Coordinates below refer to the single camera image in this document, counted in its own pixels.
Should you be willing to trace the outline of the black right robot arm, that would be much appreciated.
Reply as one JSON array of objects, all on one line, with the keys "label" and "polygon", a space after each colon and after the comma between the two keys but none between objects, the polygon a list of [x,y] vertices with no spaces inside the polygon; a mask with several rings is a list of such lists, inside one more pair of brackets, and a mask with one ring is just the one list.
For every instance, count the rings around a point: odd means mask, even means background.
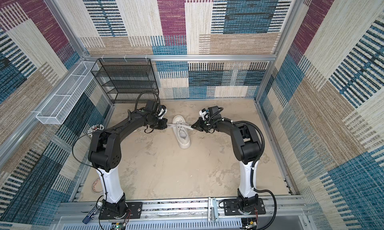
[{"label": "black right robot arm", "polygon": [[265,150],[264,136],[255,124],[248,121],[233,121],[221,116],[224,109],[218,106],[199,111],[198,120],[192,125],[194,130],[225,133],[231,137],[232,148],[240,163],[240,185],[237,204],[242,214],[248,214],[258,205],[256,191],[256,171],[258,161]]}]

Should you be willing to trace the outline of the white shoelace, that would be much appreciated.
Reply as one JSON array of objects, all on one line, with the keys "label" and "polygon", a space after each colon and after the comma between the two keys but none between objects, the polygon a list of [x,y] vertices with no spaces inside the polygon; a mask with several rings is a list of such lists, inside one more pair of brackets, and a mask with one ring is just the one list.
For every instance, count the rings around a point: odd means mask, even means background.
[{"label": "white shoelace", "polygon": [[168,128],[172,128],[175,134],[179,131],[179,129],[182,129],[182,128],[186,129],[187,131],[193,130],[193,128],[190,125],[185,124],[185,123],[176,123],[176,124],[168,123],[167,126],[168,126]]}]

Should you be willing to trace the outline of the white sneaker shoe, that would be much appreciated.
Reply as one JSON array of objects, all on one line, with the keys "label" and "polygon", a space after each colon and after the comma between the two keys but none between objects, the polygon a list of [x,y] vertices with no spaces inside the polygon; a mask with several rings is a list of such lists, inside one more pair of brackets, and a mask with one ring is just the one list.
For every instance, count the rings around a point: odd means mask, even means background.
[{"label": "white sneaker shoe", "polygon": [[[185,123],[186,124],[186,121],[185,121],[183,116],[176,115],[173,119],[173,124],[176,124],[176,123]],[[179,129],[179,131],[175,134],[175,136],[177,138],[177,142],[178,142],[180,148],[187,149],[191,146],[190,135],[186,129],[184,129],[184,128]]]}]

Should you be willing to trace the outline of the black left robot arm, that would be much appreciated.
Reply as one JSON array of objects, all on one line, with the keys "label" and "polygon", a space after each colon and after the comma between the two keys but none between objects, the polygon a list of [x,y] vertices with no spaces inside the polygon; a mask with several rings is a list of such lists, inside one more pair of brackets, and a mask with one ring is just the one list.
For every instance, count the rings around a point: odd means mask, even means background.
[{"label": "black left robot arm", "polygon": [[166,129],[168,122],[164,118],[166,112],[167,108],[164,105],[148,100],[143,108],[128,111],[128,117],[115,126],[92,133],[88,160],[98,171],[103,187],[100,219],[124,219],[128,216],[129,207],[118,172],[122,160],[121,143],[141,127],[153,130]]}]

